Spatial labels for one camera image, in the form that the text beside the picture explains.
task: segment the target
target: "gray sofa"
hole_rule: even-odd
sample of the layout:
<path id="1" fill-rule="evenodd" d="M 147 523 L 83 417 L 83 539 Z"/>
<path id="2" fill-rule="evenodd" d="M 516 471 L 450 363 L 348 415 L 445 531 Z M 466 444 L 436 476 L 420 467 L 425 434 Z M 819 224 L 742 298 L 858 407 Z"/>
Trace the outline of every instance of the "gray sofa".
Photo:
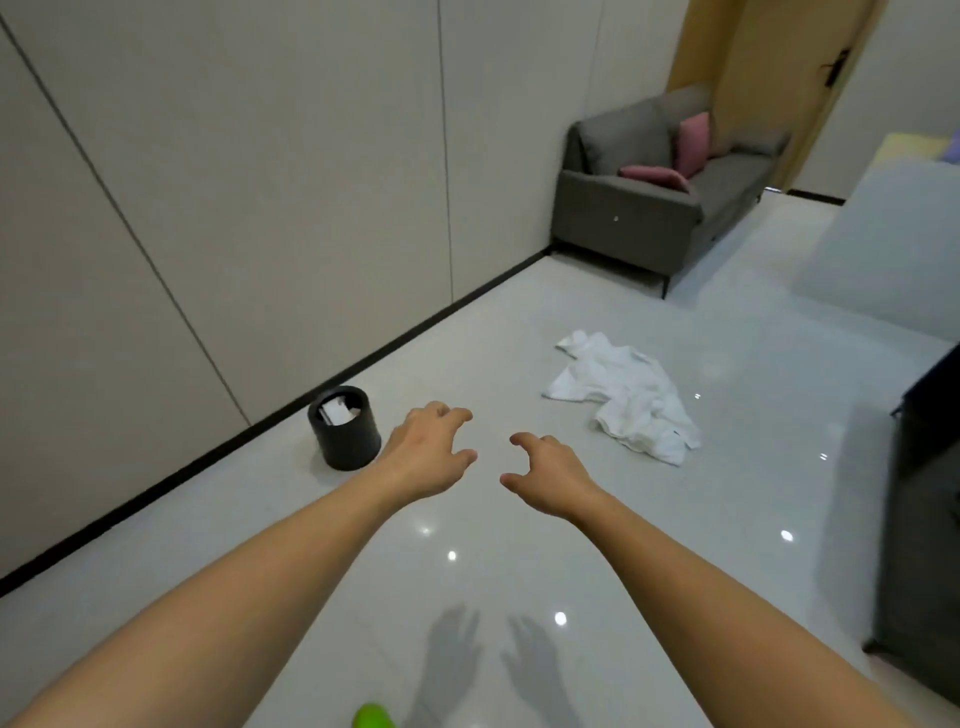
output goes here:
<path id="1" fill-rule="evenodd" d="M 709 250 L 752 208 L 789 133 L 741 134 L 691 180 L 693 193 L 617 177 L 629 164 L 672 167 L 680 123 L 710 110 L 694 85 L 575 124 L 557 182 L 552 235 L 670 278 Z"/>

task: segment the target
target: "black furniture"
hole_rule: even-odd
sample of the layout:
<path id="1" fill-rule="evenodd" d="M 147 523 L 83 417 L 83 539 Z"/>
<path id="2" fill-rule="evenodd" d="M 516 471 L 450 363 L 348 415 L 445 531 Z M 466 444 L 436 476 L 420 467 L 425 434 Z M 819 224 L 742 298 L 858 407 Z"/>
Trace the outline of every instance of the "black furniture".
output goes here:
<path id="1" fill-rule="evenodd" d="M 960 347 L 894 414 L 874 636 L 864 650 L 960 705 Z"/>

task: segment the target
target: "pink pillow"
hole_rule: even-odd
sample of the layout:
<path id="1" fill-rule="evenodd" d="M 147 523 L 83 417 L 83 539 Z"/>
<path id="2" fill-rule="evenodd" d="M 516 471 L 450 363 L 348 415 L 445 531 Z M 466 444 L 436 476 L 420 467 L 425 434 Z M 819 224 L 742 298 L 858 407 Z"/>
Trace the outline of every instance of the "pink pillow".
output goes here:
<path id="1" fill-rule="evenodd" d="M 669 167 L 644 167 L 634 164 L 621 168 L 619 174 L 620 177 L 626 177 L 628 180 L 649 182 L 660 187 L 677 189 L 687 194 L 690 192 L 690 182 L 686 180 L 686 177 Z"/>
<path id="2" fill-rule="evenodd" d="M 710 114 L 698 113 L 685 119 L 677 132 L 677 163 L 674 166 L 690 179 L 707 166 L 710 156 Z"/>

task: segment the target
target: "door handle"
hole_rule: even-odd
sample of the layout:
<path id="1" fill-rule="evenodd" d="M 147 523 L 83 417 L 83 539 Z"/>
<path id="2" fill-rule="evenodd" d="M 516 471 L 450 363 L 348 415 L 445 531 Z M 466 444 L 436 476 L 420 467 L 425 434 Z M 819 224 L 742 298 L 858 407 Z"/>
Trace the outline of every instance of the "door handle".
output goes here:
<path id="1" fill-rule="evenodd" d="M 843 68 L 847 65 L 847 61 L 850 59 L 850 53 L 852 48 L 844 48 L 840 51 L 840 55 L 837 56 L 837 60 L 833 63 L 824 63 L 821 68 L 830 68 L 830 75 L 827 76 L 827 82 L 824 84 L 827 88 L 833 88 L 837 84 L 837 80 L 840 78 L 840 74 L 843 73 Z"/>

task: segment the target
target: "purple pillow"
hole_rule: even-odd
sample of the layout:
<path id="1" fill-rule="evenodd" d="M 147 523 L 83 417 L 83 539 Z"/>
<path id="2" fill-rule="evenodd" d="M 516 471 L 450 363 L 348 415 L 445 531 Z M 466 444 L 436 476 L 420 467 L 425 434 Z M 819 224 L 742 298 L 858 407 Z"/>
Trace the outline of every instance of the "purple pillow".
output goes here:
<path id="1" fill-rule="evenodd" d="M 688 180 L 707 166 L 710 158 L 710 114 L 698 113 L 680 123 L 677 132 L 677 163 L 674 167 Z"/>
<path id="2" fill-rule="evenodd" d="M 629 167 L 622 167 L 619 172 L 620 177 L 628 180 L 637 180 L 639 182 L 649 182 L 658 187 L 667 189 L 676 189 L 681 192 L 690 193 L 690 182 L 686 180 L 680 172 L 669 167 L 644 167 L 640 164 L 632 164 Z"/>
<path id="3" fill-rule="evenodd" d="M 960 164 L 960 132 L 953 135 L 950 145 L 940 157 L 940 161 L 948 161 L 950 164 Z"/>

